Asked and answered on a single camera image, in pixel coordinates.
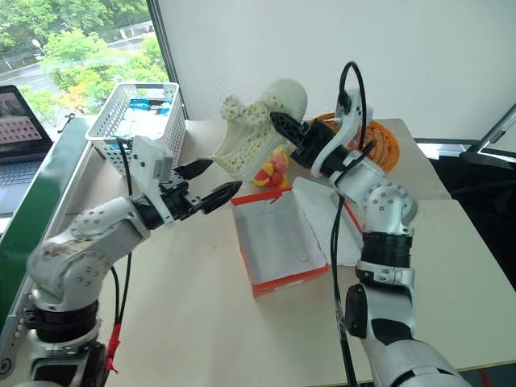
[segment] green board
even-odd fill
[[[0,239],[0,323],[3,329],[26,271],[27,258],[42,239],[84,152],[89,129],[75,118],[48,153],[31,188]]]

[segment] road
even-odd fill
[[[143,40],[143,37],[135,37],[129,40],[113,42],[108,45],[122,51],[138,52],[141,50]],[[0,85],[30,85],[34,91],[50,90],[53,93],[59,92],[59,88],[54,85],[52,79],[43,72],[43,69],[37,63],[0,74]]]

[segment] laptop keyboard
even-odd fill
[[[30,183],[41,161],[0,166],[0,186]]]

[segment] window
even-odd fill
[[[169,81],[145,0],[0,0],[0,85],[51,137],[121,81]]]

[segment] laptop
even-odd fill
[[[0,86],[0,216],[18,208],[51,146],[16,86]]]

